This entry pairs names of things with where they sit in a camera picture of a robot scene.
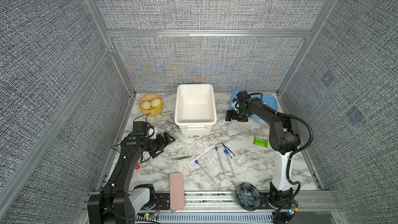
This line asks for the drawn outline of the blue-capped test tube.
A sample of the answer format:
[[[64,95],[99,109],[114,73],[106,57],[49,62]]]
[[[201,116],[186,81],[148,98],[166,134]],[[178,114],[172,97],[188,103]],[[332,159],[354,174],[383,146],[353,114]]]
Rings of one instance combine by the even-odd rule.
[[[221,172],[224,173],[225,172],[225,168],[224,168],[224,166],[222,164],[222,161],[221,161],[221,155],[220,155],[218,146],[215,146],[215,152],[216,152],[216,155],[217,155],[217,161],[218,161],[218,163],[220,165],[220,168],[221,168]]]
[[[234,176],[235,172],[234,172],[234,169],[233,169],[233,166],[232,166],[230,154],[228,153],[228,151],[226,149],[224,150],[224,154],[226,156],[226,160],[227,160],[227,163],[228,163],[228,166],[229,166],[229,171]]]
[[[201,169],[201,171],[215,184],[215,180],[211,177],[211,175],[208,173],[208,171],[203,167],[202,164],[199,163],[198,160],[194,161],[195,164]]]

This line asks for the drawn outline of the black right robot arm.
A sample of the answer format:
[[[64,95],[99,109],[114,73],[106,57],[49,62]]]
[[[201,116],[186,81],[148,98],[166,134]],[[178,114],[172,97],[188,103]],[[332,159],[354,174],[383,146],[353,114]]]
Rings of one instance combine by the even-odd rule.
[[[275,152],[275,168],[268,202],[273,208],[284,208],[294,198],[291,164],[292,154],[300,144],[300,135],[295,119],[267,106],[263,95],[258,95],[240,91],[233,99],[234,108],[226,113],[226,121],[247,122],[249,117],[256,115],[269,125],[268,143]]]

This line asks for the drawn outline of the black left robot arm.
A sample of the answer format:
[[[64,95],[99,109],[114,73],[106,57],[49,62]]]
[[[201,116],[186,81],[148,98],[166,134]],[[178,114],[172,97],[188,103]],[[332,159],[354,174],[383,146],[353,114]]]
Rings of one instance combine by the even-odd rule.
[[[137,213],[151,201],[150,187],[139,187],[130,200],[129,187],[135,167],[143,153],[149,152],[151,158],[164,152],[167,145],[176,139],[168,132],[149,138],[145,132],[132,132],[120,143],[120,156],[106,185],[88,201],[88,216],[91,224],[135,224]]]

